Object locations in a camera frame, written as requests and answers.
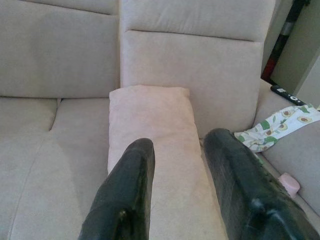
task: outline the pink eraser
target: pink eraser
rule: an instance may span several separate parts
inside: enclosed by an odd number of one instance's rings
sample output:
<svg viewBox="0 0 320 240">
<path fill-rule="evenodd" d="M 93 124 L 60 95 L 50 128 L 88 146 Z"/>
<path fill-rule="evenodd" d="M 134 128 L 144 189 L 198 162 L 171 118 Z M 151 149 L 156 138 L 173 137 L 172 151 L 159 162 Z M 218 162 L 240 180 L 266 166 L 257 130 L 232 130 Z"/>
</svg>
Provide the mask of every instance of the pink eraser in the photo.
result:
<svg viewBox="0 0 320 240">
<path fill-rule="evenodd" d="M 295 198 L 300 189 L 300 184 L 288 173 L 282 174 L 278 180 L 284 186 L 290 197 Z"/>
</svg>

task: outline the avocado print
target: avocado print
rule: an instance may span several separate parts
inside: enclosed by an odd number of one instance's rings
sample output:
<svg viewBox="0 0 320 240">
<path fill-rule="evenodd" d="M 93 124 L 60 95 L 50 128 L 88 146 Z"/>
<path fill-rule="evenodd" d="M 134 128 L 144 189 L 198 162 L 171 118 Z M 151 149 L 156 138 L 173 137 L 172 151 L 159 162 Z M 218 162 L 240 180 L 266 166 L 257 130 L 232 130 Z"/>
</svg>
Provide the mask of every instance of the avocado print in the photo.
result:
<svg viewBox="0 0 320 240">
<path fill-rule="evenodd" d="M 287 129 L 288 129 L 288 126 L 287 126 L 287 124 L 282 123 L 282 124 L 279 126 L 278 129 L 281 130 L 281 131 L 284 131 L 284 130 L 287 130 Z"/>
<path fill-rule="evenodd" d="M 281 112 L 281 115 L 284 116 L 285 118 L 288 118 L 294 113 L 295 113 L 294 111 L 287 110 L 287 111 Z"/>
<path fill-rule="evenodd" d="M 273 133 L 273 132 L 272 132 L 272 130 L 270 129 L 270 130 L 268 130 L 268 131 L 265 133 L 265 135 L 270 136 L 272 133 Z"/>
<path fill-rule="evenodd" d="M 264 120 L 260 123 L 261 127 L 263 130 L 267 130 L 267 129 L 270 129 L 270 124 L 267 120 Z"/>
<path fill-rule="evenodd" d="M 306 109 L 305 106 L 301 106 L 301 107 L 299 107 L 299 109 L 300 109 L 302 112 L 304 112 L 305 114 L 309 114 L 309 113 L 310 113 L 310 112 Z"/>
<path fill-rule="evenodd" d="M 238 136 L 237 138 L 241 143 L 243 143 L 245 141 L 245 138 L 243 136 L 241 136 L 241 135 Z"/>
<path fill-rule="evenodd" d="M 253 145 L 253 144 L 257 144 L 257 145 L 259 145 L 259 144 L 261 144 L 261 143 L 260 143 L 260 141 L 259 141 L 259 140 L 254 140 L 254 141 L 252 141 L 252 142 L 251 142 L 251 144 L 252 144 L 252 145 Z"/>
<path fill-rule="evenodd" d="M 297 118 L 301 123 L 308 124 L 312 122 L 312 119 L 306 116 L 300 116 Z"/>
<path fill-rule="evenodd" d="M 278 139 L 274 138 L 273 136 L 267 136 L 265 139 L 264 139 L 264 143 L 263 144 L 267 144 L 267 143 L 276 143 L 278 142 Z"/>
</svg>

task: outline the remote control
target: remote control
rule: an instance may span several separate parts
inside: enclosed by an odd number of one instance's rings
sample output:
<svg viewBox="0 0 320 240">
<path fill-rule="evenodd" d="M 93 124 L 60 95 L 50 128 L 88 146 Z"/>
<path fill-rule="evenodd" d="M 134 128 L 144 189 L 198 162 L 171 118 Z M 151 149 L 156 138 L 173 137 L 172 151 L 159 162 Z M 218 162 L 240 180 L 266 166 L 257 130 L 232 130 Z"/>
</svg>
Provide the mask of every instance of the remote control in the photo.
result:
<svg viewBox="0 0 320 240">
<path fill-rule="evenodd" d="M 295 105 L 298 105 L 298 106 L 305 105 L 305 103 L 303 101 L 301 101 L 297 97 L 289 94 L 286 90 L 284 90 L 283 88 L 281 88 L 278 85 L 271 86 L 271 91 L 280 95 L 281 97 L 287 99 L 288 101 L 290 101 L 291 103 L 293 103 Z"/>
</svg>

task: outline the avocado print fabric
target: avocado print fabric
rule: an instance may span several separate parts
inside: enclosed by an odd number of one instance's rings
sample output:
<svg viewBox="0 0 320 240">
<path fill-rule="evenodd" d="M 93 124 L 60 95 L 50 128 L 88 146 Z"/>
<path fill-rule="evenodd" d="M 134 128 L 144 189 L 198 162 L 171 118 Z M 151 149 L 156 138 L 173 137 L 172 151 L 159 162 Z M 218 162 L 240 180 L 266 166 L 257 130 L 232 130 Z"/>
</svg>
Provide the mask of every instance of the avocado print fabric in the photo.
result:
<svg viewBox="0 0 320 240">
<path fill-rule="evenodd" d="M 234 136 L 254 153 L 259 153 L 276 144 L 280 138 L 319 120 L 320 112 L 311 104 L 289 106 L 273 113 L 254 128 L 235 132 Z"/>
</svg>

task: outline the upholstery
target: upholstery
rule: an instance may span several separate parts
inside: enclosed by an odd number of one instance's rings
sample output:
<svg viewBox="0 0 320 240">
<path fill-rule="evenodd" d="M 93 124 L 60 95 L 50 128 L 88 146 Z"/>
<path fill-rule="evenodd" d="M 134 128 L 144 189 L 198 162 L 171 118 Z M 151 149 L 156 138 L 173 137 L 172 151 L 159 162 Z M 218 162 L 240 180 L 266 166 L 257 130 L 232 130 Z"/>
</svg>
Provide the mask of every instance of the upholstery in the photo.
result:
<svg viewBox="0 0 320 240">
<path fill-rule="evenodd" d="M 272 112 L 291 105 L 289 101 L 271 92 L 270 85 L 263 83 L 258 101 L 256 122 Z M 320 122 L 311 123 L 280 139 L 263 152 L 268 161 L 281 173 L 292 175 L 301 185 L 299 194 L 320 215 Z"/>
<path fill-rule="evenodd" d="M 118 17 L 0 0 L 0 96 L 108 97 L 118 78 Z"/>
<path fill-rule="evenodd" d="M 0 97 L 0 138 L 45 133 L 52 127 L 56 99 Z"/>
<path fill-rule="evenodd" d="M 109 99 L 0 102 L 0 239 L 76 239 L 108 175 Z"/>
<path fill-rule="evenodd" d="M 122 40 L 121 83 L 190 88 L 201 138 L 213 128 L 245 130 L 255 116 L 262 47 L 259 42 L 128 31 Z"/>
<path fill-rule="evenodd" d="M 280 177 L 280 173 L 270 164 L 270 162 L 261 154 L 256 154 L 263 162 L 263 167 L 275 178 Z M 315 230 L 320 234 L 320 216 L 318 216 L 315 211 L 309 206 L 309 204 L 299 195 L 293 199 L 305 212 L 310 223 L 315 228 Z"/>
<path fill-rule="evenodd" d="M 118 2 L 116 0 L 24 0 L 39 4 L 48 4 L 64 8 L 84 10 L 94 13 L 117 15 Z"/>
<path fill-rule="evenodd" d="M 108 170 L 132 140 L 145 137 L 154 145 L 151 240 L 227 239 L 188 95 L 184 88 L 154 86 L 110 93 Z"/>
<path fill-rule="evenodd" d="M 34 159 L 56 114 L 55 99 L 0 97 L 0 239 L 7 239 Z"/>
<path fill-rule="evenodd" d="M 123 0 L 121 86 L 190 89 L 201 138 L 214 128 L 249 128 L 274 3 Z"/>
<path fill-rule="evenodd" d="M 122 0 L 123 30 L 264 42 L 274 0 Z"/>
</svg>

